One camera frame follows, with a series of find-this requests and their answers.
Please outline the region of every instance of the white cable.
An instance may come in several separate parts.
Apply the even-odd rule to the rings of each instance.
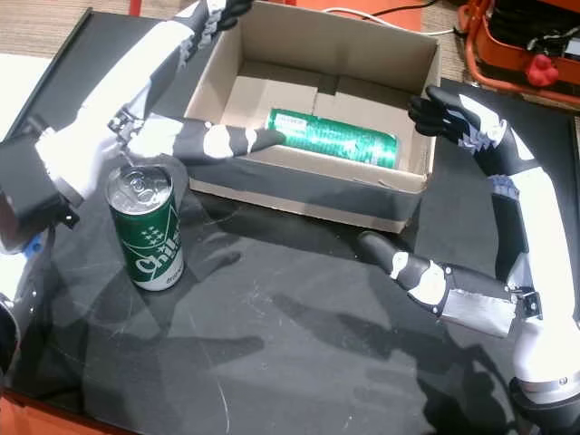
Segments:
[[[375,23],[386,25],[388,27],[392,27],[393,29],[399,29],[399,30],[404,30],[406,32],[412,32],[414,34],[426,34],[427,36],[439,36],[440,34],[452,34],[453,33],[453,29],[441,30],[438,32],[416,32],[414,30],[405,29],[404,27],[399,27],[398,25],[395,25],[395,24],[387,23],[386,21],[383,21],[381,18],[378,18],[374,15],[367,14],[366,12],[363,12],[363,11],[357,11],[356,9],[349,9],[348,7],[329,7],[327,9],[324,9],[323,12],[326,12],[326,13],[346,12],[348,14],[355,14],[355,15],[359,15],[359,16],[364,16],[365,18],[368,18],[369,20],[373,20]]]

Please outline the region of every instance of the cable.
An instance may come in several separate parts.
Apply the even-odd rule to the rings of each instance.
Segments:
[[[349,9],[348,7],[329,7],[324,9],[323,12],[330,13],[330,12],[346,12],[347,14],[359,15],[369,20],[373,20],[375,23],[386,25],[387,27],[392,27],[393,29],[404,30],[405,32],[411,32],[412,34],[426,34],[427,36],[439,36],[440,34],[452,34],[453,29],[448,30],[440,30],[438,32],[416,32],[414,30],[405,29],[404,27],[399,27],[398,25],[387,23],[383,21],[381,18],[377,18],[371,14],[367,14],[363,11],[357,11],[356,9]]]
[[[375,12],[373,15],[374,16],[380,16],[380,15],[392,14],[393,12],[408,11],[410,9],[422,9],[423,7],[433,6],[437,2],[439,2],[439,0],[430,0],[429,2],[427,2],[427,3],[423,4],[423,5],[409,5],[409,6],[393,7],[391,9],[385,9],[385,10],[380,11],[380,12]]]

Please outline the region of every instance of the can lid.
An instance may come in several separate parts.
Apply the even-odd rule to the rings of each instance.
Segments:
[[[124,166],[107,183],[107,200],[126,215],[144,215],[159,208],[171,195],[169,174],[157,166]]]

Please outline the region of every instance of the black cable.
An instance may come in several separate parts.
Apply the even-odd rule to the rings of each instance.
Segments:
[[[381,16],[381,15],[386,15],[386,14],[392,14],[393,12],[399,12],[399,11],[407,11],[410,9],[422,9],[423,7],[429,7],[432,5],[435,5],[437,2],[439,2],[439,0],[430,0],[429,2],[425,3],[424,5],[410,5],[410,6],[399,6],[399,7],[393,7],[391,9],[385,9],[384,11],[379,11],[379,12],[375,12],[374,14],[372,14],[373,16]]]

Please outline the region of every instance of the green can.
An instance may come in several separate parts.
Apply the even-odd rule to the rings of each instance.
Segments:
[[[151,291],[177,283],[183,253],[170,174],[158,166],[124,166],[109,176],[106,195],[133,283]]]
[[[296,111],[272,109],[267,127],[286,136],[285,145],[329,156],[394,168],[397,137]]]

